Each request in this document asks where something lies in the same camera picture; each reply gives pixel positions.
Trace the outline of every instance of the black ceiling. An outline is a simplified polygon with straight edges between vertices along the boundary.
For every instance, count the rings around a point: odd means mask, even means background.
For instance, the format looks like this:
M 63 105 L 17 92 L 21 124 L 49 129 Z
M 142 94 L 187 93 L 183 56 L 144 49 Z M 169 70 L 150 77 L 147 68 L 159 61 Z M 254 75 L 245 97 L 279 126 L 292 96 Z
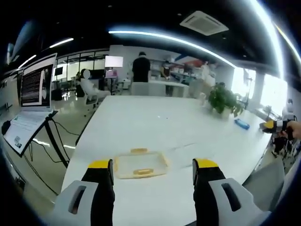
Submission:
M 161 48 L 193 57 L 204 57 L 203 53 L 175 43 L 153 42 L 136 37 L 134 39 L 122 39 L 109 35 L 107 31 L 116 27 L 150 32 L 156 30 L 184 40 L 190 40 L 225 58 L 229 57 L 230 60 L 249 60 L 276 67 L 274 52 L 264 26 L 252 9 L 242 3 L 244 1 L 210 0 L 206 3 L 204 1 L 199 2 L 187 4 L 184 2 L 165 4 L 155 1 L 140 1 L 136 4 L 87 2 L 86 5 L 83 2 L 73 2 L 68 6 L 63 6 L 60 3 L 44 8 L 40 4 L 38 6 L 19 5 L 18 8 L 11 8 L 7 12 L 7 17 L 11 18 L 9 23 L 2 20 L 4 24 L 2 31 L 7 34 L 5 42 L 15 43 L 19 31 L 28 20 L 35 21 L 36 34 L 21 49 L 20 57 L 4 70 L 16 68 L 27 58 L 41 52 L 47 54 L 50 51 L 57 51 L 58 54 L 64 55 L 85 49 L 107 48 L 111 44 Z M 285 15 L 285 12 L 279 8 L 282 4 L 284 1 L 268 1 L 268 7 L 276 16 Z M 196 10 L 219 20 L 229 28 L 229 31 L 204 36 L 179 25 L 183 19 Z M 295 28 L 289 18 L 286 20 L 289 28 Z M 298 40 L 299 31 L 293 31 L 293 34 Z M 47 49 L 50 45 L 68 37 L 73 37 L 74 41 L 55 49 Z M 281 41 L 285 46 L 286 67 L 290 73 L 297 77 L 298 73 L 292 54 L 284 40 Z

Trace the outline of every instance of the black t-shirt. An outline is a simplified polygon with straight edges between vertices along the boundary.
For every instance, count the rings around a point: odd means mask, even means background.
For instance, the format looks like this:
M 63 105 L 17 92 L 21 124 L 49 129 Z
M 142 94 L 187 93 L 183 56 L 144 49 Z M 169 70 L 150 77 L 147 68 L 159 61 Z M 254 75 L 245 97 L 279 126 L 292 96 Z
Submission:
M 169 76 L 170 68 L 168 66 L 163 66 L 163 72 L 164 72 L 164 75 Z
M 145 57 L 140 57 L 133 62 L 133 81 L 134 82 L 148 82 L 148 73 L 151 69 L 150 60 Z

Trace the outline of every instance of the glass wall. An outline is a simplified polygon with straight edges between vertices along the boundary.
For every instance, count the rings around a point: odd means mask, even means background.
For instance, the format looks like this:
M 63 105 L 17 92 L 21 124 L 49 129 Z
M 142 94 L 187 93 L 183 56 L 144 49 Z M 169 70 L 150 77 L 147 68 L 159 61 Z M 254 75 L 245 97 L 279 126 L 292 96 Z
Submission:
M 275 76 L 265 74 L 260 104 L 271 106 L 273 112 L 282 115 L 287 99 L 287 82 Z
M 104 69 L 104 58 L 107 54 L 108 51 L 92 51 L 58 58 L 54 67 L 52 81 L 58 83 L 70 83 L 70 81 L 73 81 L 75 79 L 76 74 L 82 69 Z M 63 68 L 62 73 L 55 73 L 55 70 L 61 67 Z
M 231 91 L 241 95 L 243 99 L 252 99 L 254 94 L 256 71 L 245 68 L 235 68 Z

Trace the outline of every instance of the hand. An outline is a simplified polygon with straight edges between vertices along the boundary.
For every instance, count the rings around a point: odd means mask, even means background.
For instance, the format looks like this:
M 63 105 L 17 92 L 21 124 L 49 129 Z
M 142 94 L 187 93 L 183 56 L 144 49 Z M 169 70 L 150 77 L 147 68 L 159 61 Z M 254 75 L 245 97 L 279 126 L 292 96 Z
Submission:
M 301 122 L 299 121 L 289 121 L 287 127 L 293 129 L 293 138 L 301 139 Z M 282 131 L 282 134 L 287 137 L 287 133 Z

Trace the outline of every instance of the black cable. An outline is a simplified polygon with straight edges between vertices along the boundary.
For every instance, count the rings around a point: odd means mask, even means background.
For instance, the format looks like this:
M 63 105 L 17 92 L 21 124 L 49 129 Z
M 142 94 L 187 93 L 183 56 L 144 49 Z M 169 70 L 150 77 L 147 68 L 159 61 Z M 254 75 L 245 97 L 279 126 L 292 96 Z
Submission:
M 50 120 L 53 121 L 53 123 L 54 123 L 54 125 L 55 125 L 56 131 L 57 131 L 57 134 L 58 134 L 58 138 L 60 139 L 61 144 L 62 144 L 62 147 L 63 147 L 63 150 L 64 150 L 64 152 L 65 152 L 65 154 L 66 154 L 68 160 L 70 161 L 70 158 L 69 158 L 69 156 L 68 156 L 68 154 L 67 154 L 67 152 L 66 152 L 66 150 L 65 150 L 64 144 L 63 144 L 63 142 L 62 142 L 60 132 L 58 131 L 58 128 L 57 128 L 57 126 L 56 126 L 56 123 L 55 123 L 55 121 L 54 121 L 53 119 L 50 119 Z
M 30 156 L 30 159 L 31 159 L 31 161 L 33 161 L 32 143 L 29 144 L 28 148 L 29 148 L 29 156 Z
M 59 122 L 54 121 L 53 119 L 51 119 L 55 124 L 59 124 L 67 133 L 70 133 L 72 135 L 76 135 L 79 136 L 79 134 L 76 133 L 71 133 L 70 131 L 68 131 L 62 124 L 60 124 Z
M 53 158 L 50 156 L 50 154 L 47 152 L 46 147 L 45 147 L 44 145 L 39 144 L 38 142 L 36 142 L 36 141 L 34 141 L 34 140 L 33 140 L 33 142 L 36 143 L 36 144 L 38 144 L 38 145 L 40 145 L 40 146 L 42 146 L 42 147 L 44 148 L 46 154 L 49 156 L 49 158 L 51 159 L 51 161 L 53 161 L 54 163 L 62 162 L 62 161 L 54 161 Z
M 24 155 L 25 160 L 27 161 L 29 167 L 32 169 L 32 171 L 35 173 L 35 175 L 56 195 L 58 196 L 58 193 L 56 193 L 42 178 L 41 176 L 38 174 L 38 172 L 36 171 L 36 169 L 31 165 L 31 163 L 29 162 L 29 160 L 27 159 L 27 157 Z

